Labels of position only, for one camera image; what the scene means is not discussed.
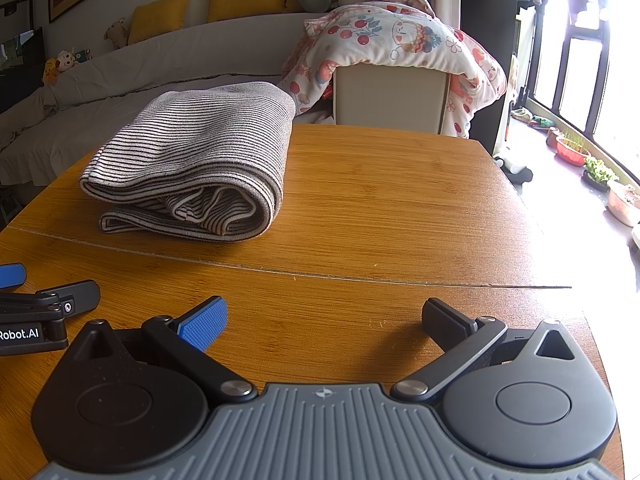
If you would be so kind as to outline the striped beige knit garment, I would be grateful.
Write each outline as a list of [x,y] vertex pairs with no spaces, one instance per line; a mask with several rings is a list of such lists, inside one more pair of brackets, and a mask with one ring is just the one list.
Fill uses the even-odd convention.
[[295,112],[265,81],[166,92],[96,151],[79,185],[112,204],[105,233],[249,240],[280,211]]

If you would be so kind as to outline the grey covered sofa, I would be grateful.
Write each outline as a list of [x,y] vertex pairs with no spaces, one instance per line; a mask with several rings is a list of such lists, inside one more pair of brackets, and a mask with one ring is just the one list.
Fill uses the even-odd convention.
[[46,186],[157,96],[232,82],[279,82],[307,13],[179,29],[81,63],[1,115],[1,183]]

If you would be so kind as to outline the black floor appliance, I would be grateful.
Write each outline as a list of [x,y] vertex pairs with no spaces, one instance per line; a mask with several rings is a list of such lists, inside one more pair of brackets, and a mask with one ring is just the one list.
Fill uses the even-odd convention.
[[494,157],[494,162],[513,185],[522,185],[533,180],[533,171],[519,162],[512,162],[499,155]]

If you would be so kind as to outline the pink flower pot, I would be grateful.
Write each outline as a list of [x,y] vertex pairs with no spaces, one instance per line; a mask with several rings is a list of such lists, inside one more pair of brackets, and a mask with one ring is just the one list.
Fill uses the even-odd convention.
[[608,210],[618,221],[633,228],[639,223],[639,195],[629,185],[610,181]]

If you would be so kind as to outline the red bowl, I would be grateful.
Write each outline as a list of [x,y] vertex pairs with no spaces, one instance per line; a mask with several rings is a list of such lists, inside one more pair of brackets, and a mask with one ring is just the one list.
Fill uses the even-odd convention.
[[590,156],[590,151],[586,150],[582,144],[567,139],[566,136],[558,136],[556,138],[556,154],[569,164],[582,167]]

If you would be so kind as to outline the small plush toys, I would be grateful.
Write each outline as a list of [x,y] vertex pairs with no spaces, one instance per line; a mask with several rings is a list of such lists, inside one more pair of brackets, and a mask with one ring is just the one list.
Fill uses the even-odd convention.
[[92,59],[91,50],[61,51],[56,58],[49,58],[44,64],[42,82],[44,84],[56,84],[58,76],[70,70],[74,66]]

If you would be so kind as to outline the beige chair back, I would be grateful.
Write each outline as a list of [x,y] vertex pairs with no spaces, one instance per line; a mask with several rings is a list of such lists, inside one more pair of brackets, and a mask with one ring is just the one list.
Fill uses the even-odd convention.
[[356,64],[333,74],[339,125],[444,132],[449,77],[438,70]]

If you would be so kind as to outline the beige plush toy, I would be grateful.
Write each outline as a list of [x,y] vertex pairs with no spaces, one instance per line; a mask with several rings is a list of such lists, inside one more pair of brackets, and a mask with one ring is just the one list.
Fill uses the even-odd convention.
[[114,50],[126,47],[128,44],[129,32],[125,20],[120,18],[104,32],[103,39],[112,44]]

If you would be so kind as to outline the yellow cushion left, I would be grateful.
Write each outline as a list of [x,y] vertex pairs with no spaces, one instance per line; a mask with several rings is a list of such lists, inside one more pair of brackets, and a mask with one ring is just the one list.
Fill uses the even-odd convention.
[[137,6],[132,16],[128,44],[137,44],[183,28],[190,0],[156,0]]

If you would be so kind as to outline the floral pink quilt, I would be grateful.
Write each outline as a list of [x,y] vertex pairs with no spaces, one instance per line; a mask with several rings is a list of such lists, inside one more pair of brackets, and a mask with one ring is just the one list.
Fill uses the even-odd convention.
[[444,133],[466,139],[476,112],[506,91],[500,64],[473,37],[443,23],[428,0],[371,0],[304,21],[279,87],[308,112],[339,68],[358,64],[434,70],[448,78]]

